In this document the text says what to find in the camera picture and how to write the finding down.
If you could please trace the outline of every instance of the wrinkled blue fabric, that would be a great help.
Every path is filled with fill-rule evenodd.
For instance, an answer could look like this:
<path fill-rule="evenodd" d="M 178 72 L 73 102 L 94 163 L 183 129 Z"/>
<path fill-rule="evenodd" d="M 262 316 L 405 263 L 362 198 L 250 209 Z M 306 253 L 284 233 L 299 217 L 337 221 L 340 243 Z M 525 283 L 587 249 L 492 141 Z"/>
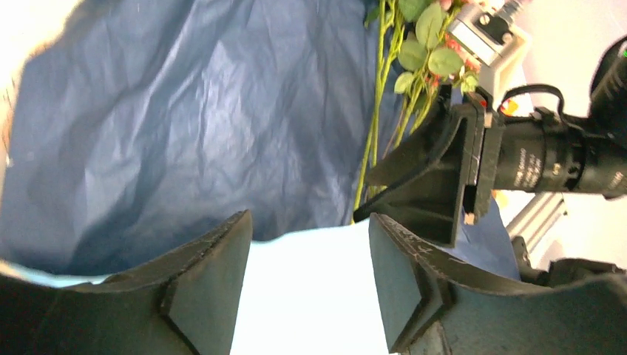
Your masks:
<path fill-rule="evenodd" d="M 274 292 L 284 294 L 288 289 L 293 288 L 294 280 L 303 279 L 302 277 L 282 279 L 285 272 L 303 275 L 306 274 L 307 270 L 311 270 L 319 273 L 315 277 L 318 283 L 313 283 L 312 279 L 303 279 L 307 280 L 308 285 L 316 290 L 333 289 L 337 294 L 344 294 L 346 290 L 336 290 L 335 288 L 339 284 L 346 285 L 346 278 L 343 274 L 346 270 L 355 267 L 360 268 L 360 272 L 353 275 L 359 279 L 364 275 L 372 275 L 372 264 L 370 262 L 363 263 L 364 254 L 367 254 L 367 258 L 370 259 L 368 223 L 368 220 L 363 220 L 352 226 L 295 231 L 272 240 L 271 243 L 253 242 L 248 256 L 244 285 L 246 286 L 250 282 L 256 284 L 258 288 L 262 288 L 262 285 L 267 288 L 268 283 L 275 283 L 281 287 L 272 286 Z M 476 225 L 461 224 L 459 231 L 455 248 L 441 248 L 442 250 L 485 271 L 512 280 L 520 280 L 512 244 L 509 242 L 509 235 L 503 227 L 498 205 L 494 200 L 492 200 L 488 213 Z M 324 260 L 324 262 L 316 264 L 315 261 L 312 262 L 304 256 L 310 259 Z M 335 259 L 339 264 L 329 264 L 330 259 Z M 277 264 L 281 263 L 285 265 L 286 270 L 281 271 L 276 267 Z M 59 276 L 31 270 L 20 265 L 11 264 L 10 267 L 32 283 L 56 288 L 86 282 L 101 283 L 110 276 Z M 257 294 L 258 291 L 259 289 L 255 288 L 249 293 Z M 358 294 L 366 294 L 367 292 L 365 290 L 357 291 Z M 312 300 L 303 299 L 299 302 L 313 302 L 313 299 L 315 297 Z"/>
<path fill-rule="evenodd" d="M 255 240 L 347 223 L 373 108 L 365 2 L 86 0 L 24 70 L 0 257 L 102 275 L 243 209 Z"/>

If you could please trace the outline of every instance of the green stem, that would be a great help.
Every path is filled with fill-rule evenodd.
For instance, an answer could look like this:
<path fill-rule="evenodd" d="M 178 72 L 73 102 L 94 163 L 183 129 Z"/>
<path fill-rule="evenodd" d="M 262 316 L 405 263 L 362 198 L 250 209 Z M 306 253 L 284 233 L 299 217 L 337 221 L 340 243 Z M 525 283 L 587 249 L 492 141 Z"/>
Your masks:
<path fill-rule="evenodd" d="M 410 122 L 411 115 L 413 114 L 414 108 L 416 108 L 416 103 L 418 102 L 418 98 L 424 89 L 424 82 L 418 83 L 418 86 L 412 90 L 412 95 L 410 96 L 410 102 L 407 105 L 407 109 L 405 110 L 405 115 L 403 117 L 403 121 L 401 122 L 401 128 L 396 133 L 396 140 L 394 141 L 394 148 L 398 147 L 403 140 L 403 136 L 405 134 L 405 130 L 407 129 L 407 125 Z"/>
<path fill-rule="evenodd" d="M 376 81 L 375 81 L 375 101 L 374 101 L 374 111 L 373 111 L 373 119 L 370 122 L 370 129 L 368 130 L 368 137 L 366 138 L 366 148 L 364 149 L 364 156 L 362 158 L 362 166 L 359 171 L 359 180 L 357 181 L 357 192 L 355 196 L 355 203 L 353 205 L 353 210 L 357 210 L 359 208 L 359 204 L 361 203 L 362 193 L 364 191 L 364 181 L 366 176 L 366 169 L 368 167 L 368 157 L 370 156 L 370 148 L 373 142 L 373 136 L 377 133 L 377 128 L 379 126 L 379 109 L 381 107 L 381 99 L 383 97 L 383 88 L 382 88 L 382 67 L 384 61 L 384 46 L 385 46 L 385 32 L 389 27 L 389 24 L 386 22 L 385 16 L 385 4 L 386 0 L 379 0 L 379 9 L 381 12 L 379 14 L 379 48 L 377 52 L 377 61 L 376 61 Z"/>
<path fill-rule="evenodd" d="M 401 129 L 401 124 L 403 122 L 403 118 L 405 117 L 405 112 L 407 111 L 407 106 L 409 102 L 407 102 L 407 96 L 403 97 L 403 108 L 401 109 L 401 113 L 399 114 L 399 120 L 396 122 L 396 127 L 394 127 L 393 136 L 387 142 L 387 146 L 385 147 L 385 151 L 383 152 L 383 158 L 387 156 L 387 153 L 390 152 L 390 148 L 392 148 L 392 143 L 394 142 L 394 136 L 399 133 L 399 129 Z"/>
<path fill-rule="evenodd" d="M 429 113 L 429 110 L 431 109 L 431 105 L 434 102 L 435 95 L 430 90 L 427 90 L 427 92 L 429 93 L 427 94 L 427 102 L 424 104 L 424 107 L 420 111 L 420 114 L 416 116 L 416 120 L 413 123 L 411 132 L 414 132 L 415 130 L 418 129 L 418 127 L 420 127 L 420 125 L 422 124 L 422 121 L 424 121 L 424 119 L 427 117 L 427 114 Z"/>
<path fill-rule="evenodd" d="M 383 67 L 382 71 L 379 73 L 379 80 L 377 82 L 379 90 L 376 91 L 375 97 L 375 114 L 373 115 L 373 120 L 376 120 L 375 123 L 375 132 L 373 133 L 373 144 L 372 144 L 372 161 L 370 162 L 372 166 L 376 165 L 378 154 L 379 154 L 379 111 L 381 110 L 381 102 L 383 100 L 383 93 L 385 91 L 385 84 L 387 83 L 387 77 L 390 75 L 390 69 L 392 68 L 392 63 L 396 60 L 398 56 L 401 45 L 403 43 L 403 35 L 405 31 L 404 20 L 402 18 L 402 14 L 400 10 L 394 9 L 394 3 L 391 4 L 391 11 L 395 12 L 394 15 L 394 33 L 392 34 L 392 40 L 390 41 L 390 50 L 387 53 L 387 58 L 383 58 Z"/>

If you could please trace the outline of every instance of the white wall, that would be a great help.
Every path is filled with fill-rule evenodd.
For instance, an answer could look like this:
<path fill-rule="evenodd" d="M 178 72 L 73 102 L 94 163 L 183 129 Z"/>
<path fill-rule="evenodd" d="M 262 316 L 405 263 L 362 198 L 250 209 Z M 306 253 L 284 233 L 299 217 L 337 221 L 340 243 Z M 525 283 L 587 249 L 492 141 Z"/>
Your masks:
<path fill-rule="evenodd" d="M 534 41 L 523 65 L 527 82 L 559 87 L 565 112 L 587 115 L 600 57 L 627 34 L 627 0 L 535 0 L 517 24 Z M 532 100 L 555 108 L 556 100 L 543 95 Z M 627 197 L 614 202 L 589 195 L 565 199 L 569 216 L 547 235 L 546 257 L 533 261 L 546 265 L 558 257 L 585 257 L 627 268 Z"/>

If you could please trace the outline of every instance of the black lens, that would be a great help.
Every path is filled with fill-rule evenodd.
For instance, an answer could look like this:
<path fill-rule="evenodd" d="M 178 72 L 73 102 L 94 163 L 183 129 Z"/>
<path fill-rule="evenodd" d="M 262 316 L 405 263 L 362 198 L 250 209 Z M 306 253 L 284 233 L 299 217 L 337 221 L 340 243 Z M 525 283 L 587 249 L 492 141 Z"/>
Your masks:
<path fill-rule="evenodd" d="M 590 120 L 601 133 L 627 148 L 627 56 L 621 53 L 614 60 L 590 99 Z"/>
<path fill-rule="evenodd" d="M 510 121 L 498 159 L 495 189 L 526 192 L 627 193 L 627 151 L 607 138 L 563 124 Z"/>

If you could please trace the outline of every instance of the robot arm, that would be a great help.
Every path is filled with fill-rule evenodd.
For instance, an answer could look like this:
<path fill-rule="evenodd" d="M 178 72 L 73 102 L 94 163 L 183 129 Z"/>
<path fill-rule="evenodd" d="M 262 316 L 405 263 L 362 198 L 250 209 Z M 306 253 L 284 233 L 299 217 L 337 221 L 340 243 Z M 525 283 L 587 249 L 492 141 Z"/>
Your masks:
<path fill-rule="evenodd" d="M 534 270 L 515 238 L 521 282 L 441 250 L 454 246 L 459 220 L 472 224 L 487 213 L 492 189 L 627 192 L 627 57 L 618 55 L 627 37 L 600 65 L 589 117 L 575 118 L 563 112 L 558 88 L 504 90 L 530 44 L 512 24 L 520 5 L 509 1 L 491 13 L 468 4 L 460 12 L 449 30 L 481 61 L 481 87 L 454 106 L 442 90 L 424 126 L 367 177 L 387 186 L 354 217 L 370 217 L 391 353 L 621 354 L 627 347 L 627 277 L 615 265 L 566 259 Z M 499 110 L 534 92 L 557 96 L 557 110 L 536 107 L 517 118 Z"/>
<path fill-rule="evenodd" d="M 240 212 L 98 285 L 50 288 L 0 274 L 0 352 L 228 354 L 251 238 L 251 214 Z"/>

